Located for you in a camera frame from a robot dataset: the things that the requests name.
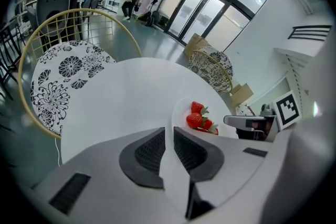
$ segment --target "black chair back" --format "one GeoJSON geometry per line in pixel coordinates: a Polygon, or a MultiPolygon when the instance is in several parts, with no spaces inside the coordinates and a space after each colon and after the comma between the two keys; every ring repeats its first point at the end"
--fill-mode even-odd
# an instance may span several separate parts
{"type": "Polygon", "coordinates": [[[97,8],[97,5],[98,5],[98,0],[92,0],[92,1],[91,1],[91,8],[92,8],[92,9],[96,9],[96,8],[97,8]]]}

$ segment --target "strawberry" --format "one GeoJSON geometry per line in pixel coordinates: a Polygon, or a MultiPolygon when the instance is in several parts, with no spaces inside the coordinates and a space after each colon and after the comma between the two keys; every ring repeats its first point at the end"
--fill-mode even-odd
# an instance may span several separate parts
{"type": "Polygon", "coordinates": [[[197,102],[192,102],[191,103],[191,113],[199,113],[201,115],[204,115],[205,113],[209,113],[207,111],[208,107],[204,107],[202,104],[197,103],[197,102]]]}
{"type": "Polygon", "coordinates": [[[209,119],[206,119],[204,123],[202,124],[202,128],[206,130],[209,130],[211,126],[212,126],[212,121],[209,119]]]}
{"type": "Polygon", "coordinates": [[[186,118],[187,124],[190,128],[197,128],[200,127],[203,123],[203,118],[198,113],[191,113],[186,118]]]}

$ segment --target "glass door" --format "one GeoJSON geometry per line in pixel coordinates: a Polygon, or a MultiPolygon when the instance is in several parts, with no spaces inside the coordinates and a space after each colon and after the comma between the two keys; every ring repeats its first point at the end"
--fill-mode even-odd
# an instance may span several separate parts
{"type": "Polygon", "coordinates": [[[186,45],[194,33],[208,33],[224,9],[221,0],[182,0],[171,18],[168,33],[186,45]]]}
{"type": "Polygon", "coordinates": [[[225,3],[219,0],[208,0],[200,13],[197,14],[195,20],[193,20],[182,40],[188,43],[194,33],[201,36],[224,5],[225,3]]]}
{"type": "Polygon", "coordinates": [[[183,28],[202,1],[203,0],[185,0],[176,14],[169,28],[169,32],[176,37],[180,37],[183,28]]]}

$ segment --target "bag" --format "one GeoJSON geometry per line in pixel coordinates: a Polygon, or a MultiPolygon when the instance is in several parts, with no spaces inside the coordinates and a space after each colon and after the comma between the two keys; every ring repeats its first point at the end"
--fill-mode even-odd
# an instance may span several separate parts
{"type": "Polygon", "coordinates": [[[145,14],[142,14],[138,17],[138,20],[141,20],[143,22],[147,22],[148,19],[151,17],[152,13],[151,12],[146,12],[145,14]]]}
{"type": "Polygon", "coordinates": [[[158,11],[153,11],[152,16],[148,19],[146,26],[153,27],[155,23],[159,21],[159,12],[158,11]]]}

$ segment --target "white round table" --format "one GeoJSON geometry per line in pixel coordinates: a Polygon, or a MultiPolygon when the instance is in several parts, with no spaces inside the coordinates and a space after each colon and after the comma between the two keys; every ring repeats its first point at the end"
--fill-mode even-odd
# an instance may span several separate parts
{"type": "Polygon", "coordinates": [[[171,116],[180,99],[189,97],[209,106],[224,132],[238,138],[225,125],[230,111],[202,78],[174,62],[135,58],[106,66],[82,91],[71,96],[63,121],[61,155],[65,163],[85,148],[131,133],[171,127],[171,116]]]}

